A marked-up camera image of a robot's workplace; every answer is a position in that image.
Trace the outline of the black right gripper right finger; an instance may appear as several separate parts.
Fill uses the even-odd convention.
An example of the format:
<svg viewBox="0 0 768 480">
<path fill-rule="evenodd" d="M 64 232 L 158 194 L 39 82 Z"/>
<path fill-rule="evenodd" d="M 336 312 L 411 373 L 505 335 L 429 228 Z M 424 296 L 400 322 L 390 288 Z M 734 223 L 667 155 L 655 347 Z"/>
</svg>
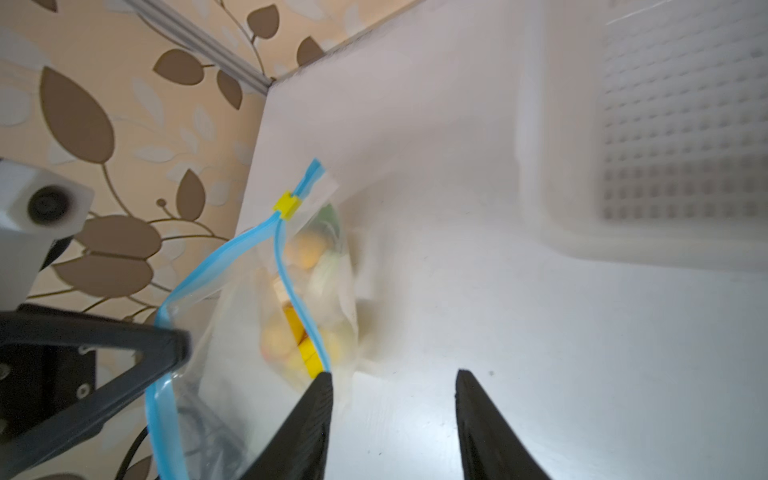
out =
<svg viewBox="0 0 768 480">
<path fill-rule="evenodd" d="M 548 480 L 469 370 L 457 372 L 456 421 L 466 480 Z"/>
</svg>

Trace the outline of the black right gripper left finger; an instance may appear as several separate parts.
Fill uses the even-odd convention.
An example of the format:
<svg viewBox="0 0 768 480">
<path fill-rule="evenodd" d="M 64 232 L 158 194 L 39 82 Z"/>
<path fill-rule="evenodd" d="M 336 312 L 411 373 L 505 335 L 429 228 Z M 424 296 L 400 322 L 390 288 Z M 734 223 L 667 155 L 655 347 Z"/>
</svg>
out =
<svg viewBox="0 0 768 480">
<path fill-rule="evenodd" d="M 332 375 L 320 373 L 242 480 L 322 480 L 334 404 Z"/>
</svg>

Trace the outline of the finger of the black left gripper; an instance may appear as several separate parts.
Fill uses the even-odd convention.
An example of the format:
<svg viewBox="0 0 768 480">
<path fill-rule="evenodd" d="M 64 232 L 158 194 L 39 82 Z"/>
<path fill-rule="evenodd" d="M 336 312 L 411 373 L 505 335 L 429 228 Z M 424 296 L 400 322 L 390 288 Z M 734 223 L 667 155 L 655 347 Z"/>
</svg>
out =
<svg viewBox="0 0 768 480">
<path fill-rule="evenodd" d="M 1 476 L 96 436 L 187 363 L 188 332 L 23 304 L 1 315 Z"/>
</svg>

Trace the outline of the yellow corn toy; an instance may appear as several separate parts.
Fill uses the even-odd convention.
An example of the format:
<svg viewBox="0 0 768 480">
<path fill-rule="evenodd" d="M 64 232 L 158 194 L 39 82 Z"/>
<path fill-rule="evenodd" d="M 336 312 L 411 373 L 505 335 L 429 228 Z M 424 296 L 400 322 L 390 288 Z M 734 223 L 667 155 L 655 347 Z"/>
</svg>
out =
<svg viewBox="0 0 768 480">
<path fill-rule="evenodd" d="M 289 348 L 286 366 L 293 372 L 306 373 L 310 379 L 314 380 L 324 371 L 322 361 L 294 307 L 290 303 L 285 304 L 283 313 L 294 343 L 294 346 Z"/>
</svg>

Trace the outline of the clear zip bag blue zipper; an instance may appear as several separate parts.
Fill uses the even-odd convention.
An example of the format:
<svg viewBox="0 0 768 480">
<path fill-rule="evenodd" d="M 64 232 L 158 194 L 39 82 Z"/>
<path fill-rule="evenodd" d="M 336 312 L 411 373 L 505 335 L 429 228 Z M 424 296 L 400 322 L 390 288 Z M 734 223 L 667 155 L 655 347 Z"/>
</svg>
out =
<svg viewBox="0 0 768 480">
<path fill-rule="evenodd" d="M 148 388 L 148 434 L 163 479 L 236 479 L 253 464 L 312 383 L 286 366 L 296 310 L 337 388 L 358 358 L 358 322 L 313 316 L 311 270 L 284 261 L 284 246 L 332 204 L 336 182 L 313 161 L 273 213 L 210 254 L 166 298 L 154 325 L 190 334 L 191 357 Z"/>
</svg>

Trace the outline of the small yellow lemon toy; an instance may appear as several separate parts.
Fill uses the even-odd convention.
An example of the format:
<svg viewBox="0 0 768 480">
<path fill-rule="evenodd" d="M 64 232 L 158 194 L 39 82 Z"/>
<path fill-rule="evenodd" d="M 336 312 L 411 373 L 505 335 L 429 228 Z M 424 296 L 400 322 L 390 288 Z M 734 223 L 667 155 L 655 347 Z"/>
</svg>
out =
<svg viewBox="0 0 768 480">
<path fill-rule="evenodd" d="M 302 231 L 286 242 L 282 257 L 290 265 L 311 270 L 331 247 L 332 242 L 325 234 L 311 230 Z"/>
</svg>

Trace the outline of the white radish with green leaves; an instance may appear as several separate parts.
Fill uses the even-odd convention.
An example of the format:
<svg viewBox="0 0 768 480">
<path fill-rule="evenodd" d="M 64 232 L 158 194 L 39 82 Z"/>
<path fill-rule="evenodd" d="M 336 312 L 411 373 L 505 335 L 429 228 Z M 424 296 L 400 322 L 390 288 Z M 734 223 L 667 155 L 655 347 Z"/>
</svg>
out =
<svg viewBox="0 0 768 480">
<path fill-rule="evenodd" d="M 313 316 L 343 314 L 356 319 L 356 305 L 351 259 L 346 234 L 337 209 L 323 206 L 309 224 L 310 232 L 319 234 L 327 248 L 311 271 L 306 301 Z"/>
</svg>

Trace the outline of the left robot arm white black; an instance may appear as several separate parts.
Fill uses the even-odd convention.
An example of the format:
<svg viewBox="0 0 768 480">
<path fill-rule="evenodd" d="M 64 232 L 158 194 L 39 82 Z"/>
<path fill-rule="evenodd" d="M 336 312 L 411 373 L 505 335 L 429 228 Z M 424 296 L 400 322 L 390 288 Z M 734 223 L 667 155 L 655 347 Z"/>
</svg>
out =
<svg viewBox="0 0 768 480">
<path fill-rule="evenodd" d="M 189 333 L 29 304 L 39 274 L 84 227 L 94 193 L 1 161 L 1 476 L 93 438 L 191 357 Z"/>
</svg>

